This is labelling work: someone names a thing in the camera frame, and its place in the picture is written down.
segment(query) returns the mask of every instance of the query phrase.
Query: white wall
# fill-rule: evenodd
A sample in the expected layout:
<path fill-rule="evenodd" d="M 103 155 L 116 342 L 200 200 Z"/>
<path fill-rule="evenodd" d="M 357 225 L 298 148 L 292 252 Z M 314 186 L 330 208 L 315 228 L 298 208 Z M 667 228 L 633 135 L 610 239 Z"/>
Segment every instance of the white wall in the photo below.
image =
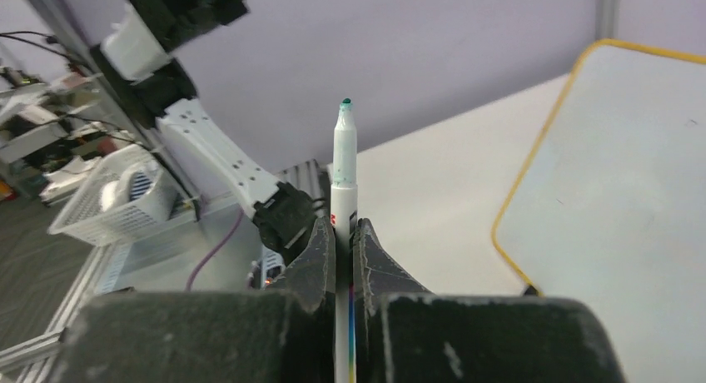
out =
<path fill-rule="evenodd" d="M 0 0 L 0 32 L 9 31 L 51 33 L 27 0 Z M 33 35 L 22 35 L 22 37 L 47 46 L 41 37 Z M 48 82 L 67 73 L 62 57 L 3 37 L 0 37 L 0 58 L 4 65 L 39 75 Z M 5 85 L 0 87 L 0 90 L 7 87 L 4 81 L 0 84 Z"/>
<path fill-rule="evenodd" d="M 706 0 L 620 0 L 616 38 L 706 54 Z"/>
<path fill-rule="evenodd" d="M 63 1 L 93 43 L 122 18 L 124 0 Z M 597 10 L 597 0 L 247 1 L 250 15 L 177 55 L 214 121 L 271 171 L 331 159 L 344 97 L 365 149 L 567 72 L 594 40 Z"/>

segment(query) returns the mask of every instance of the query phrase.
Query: white marker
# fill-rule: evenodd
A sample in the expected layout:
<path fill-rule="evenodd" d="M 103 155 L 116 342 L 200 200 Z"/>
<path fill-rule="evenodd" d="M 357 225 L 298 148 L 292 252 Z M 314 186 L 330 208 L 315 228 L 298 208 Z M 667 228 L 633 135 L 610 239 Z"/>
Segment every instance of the white marker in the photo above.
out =
<path fill-rule="evenodd" d="M 341 103 L 333 138 L 331 225 L 336 232 L 336 383 L 355 383 L 355 313 L 351 242 L 358 222 L 358 133 L 351 100 Z"/>

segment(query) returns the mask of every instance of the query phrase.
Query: black cable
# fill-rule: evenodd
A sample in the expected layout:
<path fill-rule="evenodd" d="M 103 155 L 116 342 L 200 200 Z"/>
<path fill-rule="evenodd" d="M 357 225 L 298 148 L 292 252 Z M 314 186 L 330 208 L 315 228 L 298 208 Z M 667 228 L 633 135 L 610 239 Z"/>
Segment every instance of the black cable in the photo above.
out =
<path fill-rule="evenodd" d="M 76 176 L 78 176 L 78 175 L 83 175 L 83 174 L 86 173 L 86 172 L 93 171 L 93 168 L 95 168 L 95 167 L 90 167 L 90 168 L 88 168 L 86 171 L 83 171 L 83 172 L 71 172 L 71 171 L 63 171 L 63 170 L 58 170 L 58 171 L 56 171 L 56 172 L 61 172 L 61 173 L 66 173 L 66 174 L 68 174 L 68 175 L 76 175 Z"/>
<path fill-rule="evenodd" d="M 97 119 L 79 117 L 78 115 L 74 115 L 74 114 L 67 114 L 65 117 L 74 118 L 74 119 L 77 119 L 77 120 L 79 120 L 79 121 L 84 121 L 84 122 L 98 122 L 98 123 L 102 123 L 102 124 L 104 124 L 104 125 L 108 125 L 109 127 L 114 127 L 114 128 L 116 128 L 118 131 L 125 131 L 125 130 L 126 130 L 124 127 L 119 127 L 118 125 L 116 125 L 116 124 L 114 124 L 114 123 L 112 123 L 112 122 L 99 121 L 99 120 L 97 120 Z"/>
<path fill-rule="evenodd" d="M 69 56 L 69 55 L 66 54 L 66 53 L 59 52 L 59 51 L 57 51 L 57 50 L 54 50 L 53 48 L 43 46 L 43 45 L 41 45 L 41 44 L 39 44 L 39 43 L 35 43 L 35 42 L 31 41 L 31 40 L 27 40 L 27 39 L 24 39 L 24 38 L 22 38 L 22 37 L 15 37 L 15 36 L 12 36 L 12 35 L 8 35 L 8 34 L 6 34 L 6 33 L 0 33 L 0 37 L 4 37 L 4 38 L 6 38 L 6 39 L 11 39 L 11 40 L 16 40 L 16 41 L 18 41 L 18 42 L 23 42 L 23 43 L 32 45 L 32 46 L 34 46 L 34 47 L 41 48 L 42 50 L 44 50 L 44 51 L 46 51 L 46 52 L 53 52 L 54 54 L 56 54 L 56 55 L 58 55 L 58 56 L 61 56 L 61 57 L 66 58 L 69 62 L 73 62 L 73 63 L 78 64 L 78 65 L 81 65 L 81 66 L 83 66 L 83 67 L 86 66 L 86 63 L 83 62 L 83 61 L 77 60 L 77 59 L 75 59 L 75 58 Z"/>
<path fill-rule="evenodd" d="M 53 35 L 50 35 L 48 33 L 41 33 L 41 32 L 37 32 L 37 31 L 0 32 L 0 35 L 37 35 L 37 36 L 45 37 L 47 39 L 54 37 Z"/>
<path fill-rule="evenodd" d="M 135 142 L 134 140 L 126 139 L 125 137 L 117 137 L 117 136 L 113 136 L 113 135 L 110 135 L 110 134 L 107 134 L 107 136 L 110 137 L 111 139 L 120 140 L 120 141 L 128 142 L 128 143 L 131 143 L 131 144 L 137 144 L 139 147 L 142 147 L 143 149 L 147 150 L 148 152 L 150 151 L 147 147 L 144 147 L 144 146 L 142 145 L 142 143 L 140 143 L 140 142 Z"/>

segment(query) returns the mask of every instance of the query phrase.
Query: metal pole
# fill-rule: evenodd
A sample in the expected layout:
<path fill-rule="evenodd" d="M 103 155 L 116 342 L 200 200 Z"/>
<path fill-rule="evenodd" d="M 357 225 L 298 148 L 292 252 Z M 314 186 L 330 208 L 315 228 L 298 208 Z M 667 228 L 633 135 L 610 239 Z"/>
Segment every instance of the metal pole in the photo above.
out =
<path fill-rule="evenodd" d="M 78 272 L 62 304 L 54 313 L 45 335 L 25 341 L 20 346 L 15 346 L 8 350 L 11 351 L 9 355 L 14 358 L 12 363 L 8 363 L 12 365 L 12 368 L 26 365 L 17 378 L 16 383 L 44 382 L 44 377 L 49 373 L 55 361 L 53 355 L 58 350 L 61 331 L 76 317 L 83 303 L 92 298 L 93 288 L 100 281 L 103 272 L 112 260 L 113 254 L 119 248 L 119 245 L 94 247 Z M 35 360 L 34 363 L 27 365 L 28 361 L 33 360 Z"/>
<path fill-rule="evenodd" d="M 596 40 L 615 38 L 620 0 L 598 0 Z"/>
<path fill-rule="evenodd" d="M 0 371 L 26 366 L 53 356 L 58 350 L 61 335 L 62 330 L 52 331 L 0 351 Z"/>

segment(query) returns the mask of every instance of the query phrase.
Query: whiteboard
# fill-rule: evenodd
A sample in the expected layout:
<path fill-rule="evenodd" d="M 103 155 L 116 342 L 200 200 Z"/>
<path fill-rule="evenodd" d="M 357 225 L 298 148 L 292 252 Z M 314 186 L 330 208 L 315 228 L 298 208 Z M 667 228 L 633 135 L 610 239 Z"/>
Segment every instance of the whiteboard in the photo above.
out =
<path fill-rule="evenodd" d="M 590 48 L 493 231 L 544 294 L 598 315 L 630 381 L 706 379 L 704 63 Z"/>

